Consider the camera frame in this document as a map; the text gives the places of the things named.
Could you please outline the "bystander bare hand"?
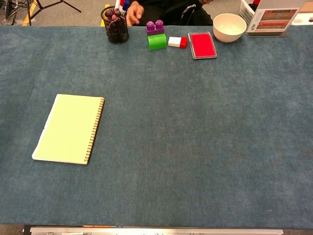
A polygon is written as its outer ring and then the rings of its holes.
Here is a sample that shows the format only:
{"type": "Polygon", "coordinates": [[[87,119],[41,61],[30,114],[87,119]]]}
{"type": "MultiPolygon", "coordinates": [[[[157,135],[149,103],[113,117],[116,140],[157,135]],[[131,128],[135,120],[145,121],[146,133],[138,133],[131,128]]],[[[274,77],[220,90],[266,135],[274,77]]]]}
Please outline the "bystander bare hand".
{"type": "Polygon", "coordinates": [[[139,2],[133,1],[127,10],[127,26],[139,25],[143,13],[144,7],[140,5],[139,2]]]}

